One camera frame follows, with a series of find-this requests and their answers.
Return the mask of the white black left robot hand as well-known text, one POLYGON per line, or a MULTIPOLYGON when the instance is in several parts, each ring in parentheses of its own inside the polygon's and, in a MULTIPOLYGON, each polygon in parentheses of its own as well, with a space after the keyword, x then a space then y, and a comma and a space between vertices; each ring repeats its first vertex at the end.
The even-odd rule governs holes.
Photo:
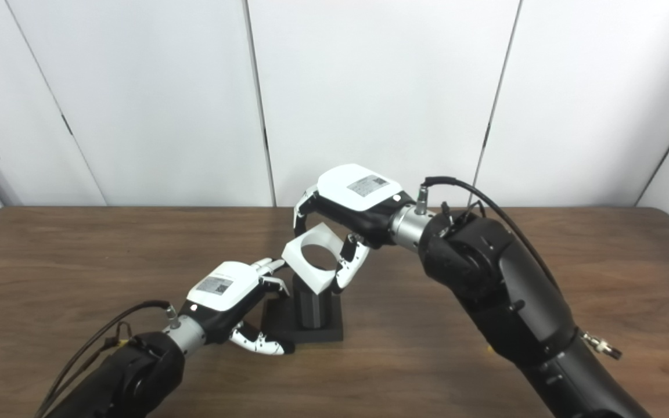
POLYGON ((293 354, 295 343, 265 335, 244 319, 269 292, 281 301, 290 297, 286 283, 274 277, 285 267, 282 259, 264 258, 253 264, 228 260, 200 280, 179 312, 177 331, 194 345, 189 352, 230 341, 256 354, 293 354))

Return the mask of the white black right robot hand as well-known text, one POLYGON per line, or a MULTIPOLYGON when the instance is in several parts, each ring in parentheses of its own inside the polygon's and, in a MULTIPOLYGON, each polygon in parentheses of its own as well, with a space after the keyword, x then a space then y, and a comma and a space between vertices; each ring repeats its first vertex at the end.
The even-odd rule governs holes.
POLYGON ((326 286, 340 294, 371 249, 397 246, 393 221, 415 202, 392 178, 358 164, 340 165, 324 172, 295 204, 294 234, 307 232, 306 220, 313 212, 350 231, 340 249, 334 277, 326 286))

